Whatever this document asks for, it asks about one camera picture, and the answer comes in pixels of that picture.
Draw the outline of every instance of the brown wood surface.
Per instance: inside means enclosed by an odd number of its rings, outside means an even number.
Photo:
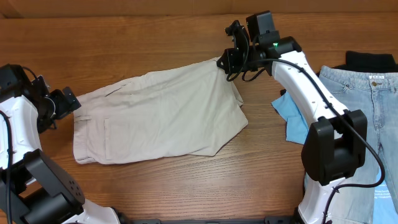
[[[0,65],[17,63],[52,88],[76,95],[149,71],[181,67],[232,47],[224,28],[246,15],[0,20]],[[398,13],[274,14],[281,36],[294,36],[315,71],[345,61],[346,50],[398,58]],[[44,152],[85,195],[130,218],[163,220],[289,215],[302,200],[301,145],[285,141],[271,101],[283,89],[266,73],[235,84],[249,125],[215,157],[180,156],[133,164],[79,165],[73,116],[40,135]],[[0,214],[0,223],[5,223]]]
[[[253,14],[272,12],[398,12],[397,0],[0,0],[9,18]]]

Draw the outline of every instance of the jeans waistband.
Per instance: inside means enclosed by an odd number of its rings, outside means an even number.
[[[391,90],[398,89],[398,73],[365,73],[352,72],[322,66],[321,76],[335,82],[363,90]]]

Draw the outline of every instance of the beige cloth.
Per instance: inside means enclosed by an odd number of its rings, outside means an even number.
[[[80,164],[214,156],[248,121],[216,59],[149,72],[79,96],[73,153]]]

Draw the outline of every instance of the blue jeans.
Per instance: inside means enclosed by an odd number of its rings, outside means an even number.
[[[386,168],[386,184],[397,211],[398,73],[359,73],[322,67],[320,80],[349,110],[362,110],[366,115],[367,142],[379,154]],[[378,170],[376,160],[366,150],[365,164],[343,184],[375,183]],[[333,224],[372,223],[374,189],[346,187],[333,200]]]

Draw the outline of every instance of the wooden table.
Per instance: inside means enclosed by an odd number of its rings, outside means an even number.
[[[224,28],[248,15],[0,20],[0,65],[43,74],[76,95],[149,71],[201,62],[233,46]],[[314,71],[344,63],[345,51],[398,58],[398,14],[275,14],[281,37],[296,38]],[[301,145],[285,141],[271,101],[283,89],[266,73],[235,84],[249,125],[215,157],[180,156],[125,165],[79,165],[73,116],[40,135],[44,152],[85,195],[130,218],[162,220],[290,215],[302,200]],[[1,213],[0,222],[5,223]]]

